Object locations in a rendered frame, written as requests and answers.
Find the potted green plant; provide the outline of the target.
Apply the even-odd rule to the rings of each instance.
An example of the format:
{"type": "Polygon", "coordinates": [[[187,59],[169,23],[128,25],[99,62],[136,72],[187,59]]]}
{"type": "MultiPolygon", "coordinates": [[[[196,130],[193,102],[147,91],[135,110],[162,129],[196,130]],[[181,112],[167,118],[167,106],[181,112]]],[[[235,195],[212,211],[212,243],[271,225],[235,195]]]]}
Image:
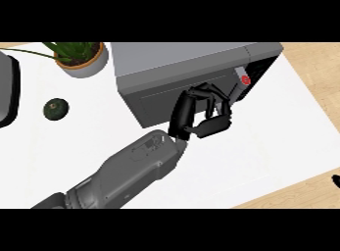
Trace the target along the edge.
{"type": "Polygon", "coordinates": [[[43,42],[43,46],[54,55],[24,49],[20,52],[52,59],[65,74],[74,78],[88,78],[102,71],[108,62],[108,51],[102,42],[43,42]]]}

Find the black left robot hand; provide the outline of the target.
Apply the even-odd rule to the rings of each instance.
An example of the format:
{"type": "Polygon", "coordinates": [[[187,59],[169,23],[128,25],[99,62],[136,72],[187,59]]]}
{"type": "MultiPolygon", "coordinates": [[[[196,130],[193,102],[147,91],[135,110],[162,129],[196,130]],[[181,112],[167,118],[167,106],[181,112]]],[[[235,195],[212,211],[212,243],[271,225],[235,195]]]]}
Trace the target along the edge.
{"type": "Polygon", "coordinates": [[[170,115],[169,136],[188,140],[194,133],[204,138],[231,127],[230,97],[213,83],[201,83],[181,92],[170,115]],[[194,126],[197,102],[206,100],[206,120],[194,126]]]}

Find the dark green avocado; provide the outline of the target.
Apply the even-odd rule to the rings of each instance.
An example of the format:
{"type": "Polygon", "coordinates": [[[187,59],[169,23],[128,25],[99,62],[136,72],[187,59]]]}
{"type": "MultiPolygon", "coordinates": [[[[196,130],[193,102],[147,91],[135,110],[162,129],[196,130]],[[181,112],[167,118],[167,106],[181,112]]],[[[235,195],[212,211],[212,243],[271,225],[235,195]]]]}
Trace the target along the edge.
{"type": "Polygon", "coordinates": [[[54,98],[43,106],[43,115],[51,121],[58,121],[67,116],[68,110],[68,102],[61,98],[54,98]]]}

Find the grey microwave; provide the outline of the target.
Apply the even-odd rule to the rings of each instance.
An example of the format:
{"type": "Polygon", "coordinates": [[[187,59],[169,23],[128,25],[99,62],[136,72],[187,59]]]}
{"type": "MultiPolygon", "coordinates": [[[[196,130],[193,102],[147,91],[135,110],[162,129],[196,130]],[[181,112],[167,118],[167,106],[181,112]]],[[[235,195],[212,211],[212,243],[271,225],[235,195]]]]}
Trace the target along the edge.
{"type": "Polygon", "coordinates": [[[237,68],[258,82],[284,50],[278,42],[113,42],[119,94],[142,127],[170,120],[178,96],[190,87],[215,84],[232,100],[237,68]]]}

